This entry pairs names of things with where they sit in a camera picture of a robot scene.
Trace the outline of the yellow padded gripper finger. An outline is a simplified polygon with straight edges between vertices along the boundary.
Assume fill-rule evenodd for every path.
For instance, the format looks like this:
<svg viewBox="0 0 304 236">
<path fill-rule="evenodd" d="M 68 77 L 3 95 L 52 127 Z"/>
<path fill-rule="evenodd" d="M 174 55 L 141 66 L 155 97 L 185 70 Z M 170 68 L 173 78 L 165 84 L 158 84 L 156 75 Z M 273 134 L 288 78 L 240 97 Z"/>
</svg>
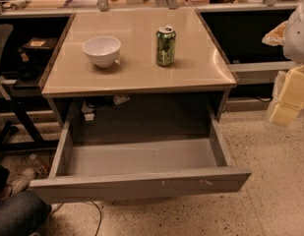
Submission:
<svg viewBox="0 0 304 236">
<path fill-rule="evenodd" d="M 287 21 L 282 22 L 277 27 L 268 32 L 262 39 L 262 43 L 269 46 L 283 46 L 284 32 Z"/>
<path fill-rule="evenodd" d="M 280 127 L 291 124 L 304 109 L 304 64 L 279 71 L 269 106 L 269 122 Z"/>
</svg>

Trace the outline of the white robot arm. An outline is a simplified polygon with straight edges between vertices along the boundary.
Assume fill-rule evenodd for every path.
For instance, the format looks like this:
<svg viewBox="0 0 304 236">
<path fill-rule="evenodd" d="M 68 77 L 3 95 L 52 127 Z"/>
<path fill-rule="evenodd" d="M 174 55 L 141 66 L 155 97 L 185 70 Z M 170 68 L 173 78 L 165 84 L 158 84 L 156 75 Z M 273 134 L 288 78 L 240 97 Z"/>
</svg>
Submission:
<svg viewBox="0 0 304 236">
<path fill-rule="evenodd" d="M 288 72 L 278 72 L 268 108 L 268 122 L 286 127 L 304 109 L 304 0 L 287 21 L 263 37 L 262 43 L 281 45 L 284 57 L 295 63 Z"/>
</svg>

